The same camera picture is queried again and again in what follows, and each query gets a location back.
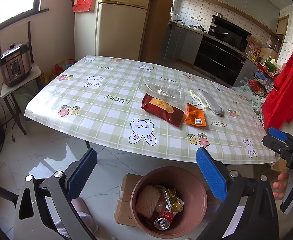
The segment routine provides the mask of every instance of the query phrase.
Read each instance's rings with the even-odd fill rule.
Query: hand
[[[273,192],[273,196],[275,198],[282,199],[284,197],[284,193],[288,185],[288,172],[289,169],[282,171],[282,173],[278,176],[279,182],[273,183],[273,188],[278,189],[277,192]]]

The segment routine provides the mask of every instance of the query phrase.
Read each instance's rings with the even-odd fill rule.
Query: green and white plaid tablecloth
[[[204,110],[206,127],[182,122],[177,128],[141,109],[145,93],[138,83],[144,76],[183,87],[183,110],[194,101],[190,89],[205,90],[225,115]],[[25,116],[89,142],[148,156],[195,162],[196,150],[205,146],[224,164],[275,162],[274,152],[262,144],[266,133],[246,99],[217,83],[161,65],[87,56],[38,93]],[[140,132],[136,125],[147,128]],[[132,138],[141,139],[131,144],[135,132]]]

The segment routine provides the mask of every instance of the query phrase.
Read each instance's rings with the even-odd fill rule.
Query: window sill
[[[21,13],[21,14],[18,14],[2,23],[0,23],[0,31],[3,30],[4,28],[10,26],[11,24],[14,24],[20,20],[23,20],[25,18],[28,18],[30,16],[33,16],[33,15],[36,15],[36,14],[39,14],[39,13],[43,13],[43,12],[47,12],[49,11],[49,9],[44,9],[44,10],[40,10],[40,11],[34,11],[33,9],[32,10],[29,10],[27,12],[24,12],[24,13]]]

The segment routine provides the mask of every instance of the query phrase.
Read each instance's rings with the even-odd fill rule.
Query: electric pressure cooker
[[[8,87],[15,86],[30,74],[31,56],[28,44],[10,45],[0,57],[0,69]]]

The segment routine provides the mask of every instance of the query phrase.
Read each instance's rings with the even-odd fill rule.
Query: red jacket
[[[279,129],[283,122],[293,120],[293,54],[274,81],[266,101],[262,105],[264,127]]]

